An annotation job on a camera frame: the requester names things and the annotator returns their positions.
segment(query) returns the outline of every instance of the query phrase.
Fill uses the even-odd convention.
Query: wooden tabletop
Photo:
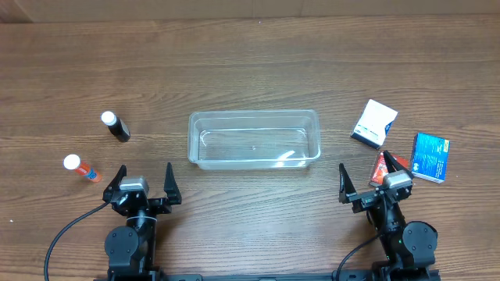
[[[451,140],[446,181],[415,179],[407,219],[439,232],[445,280],[500,279],[500,18],[382,16],[280,20],[0,24],[0,279],[41,280],[71,220],[102,203],[125,164],[163,195],[172,162],[183,204],[161,215],[156,263],[204,276],[331,272],[375,234],[338,202],[338,164],[360,190],[377,151],[349,137],[368,99],[399,111],[384,149],[406,158],[419,131]],[[311,108],[320,159],[308,169],[212,172],[188,161],[196,111]],[[122,144],[99,116],[130,127]],[[76,153],[91,183],[63,168]],[[111,208],[56,245],[51,280],[108,268]],[[383,260],[378,242],[345,268]]]

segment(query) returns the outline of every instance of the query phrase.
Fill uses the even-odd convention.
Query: white bottle cap
[[[116,115],[113,112],[104,112],[101,115],[101,120],[104,124],[112,126],[116,124]]]
[[[76,169],[80,166],[80,157],[78,155],[68,155],[64,158],[64,168]]]

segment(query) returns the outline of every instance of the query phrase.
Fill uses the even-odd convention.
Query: small carton
[[[401,164],[403,167],[408,168],[409,161],[404,159],[403,157],[391,153],[392,157],[396,159],[396,161]],[[385,165],[384,152],[381,151],[378,154],[377,162],[375,163],[375,167],[373,167],[372,176],[370,177],[370,185],[374,187],[379,187],[384,182],[384,176],[387,175],[388,167]]]
[[[352,130],[351,137],[378,149],[384,143],[397,115],[398,112],[394,109],[370,99]]]
[[[411,160],[413,175],[435,183],[444,182],[449,149],[449,140],[418,133],[415,136]]]

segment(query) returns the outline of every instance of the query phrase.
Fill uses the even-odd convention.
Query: gray plastic container
[[[314,110],[194,112],[188,157],[201,169],[307,167],[319,158]]]

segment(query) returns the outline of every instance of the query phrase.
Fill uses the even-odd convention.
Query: red box
[[[391,153],[392,157],[396,159],[399,164],[403,165],[405,168],[408,168],[409,161],[404,159],[403,157]],[[377,162],[375,163],[375,167],[373,167],[372,176],[370,177],[370,185],[374,187],[379,187],[382,185],[384,180],[384,176],[387,175],[388,167],[385,165],[384,160],[384,152],[381,151],[377,157]]]

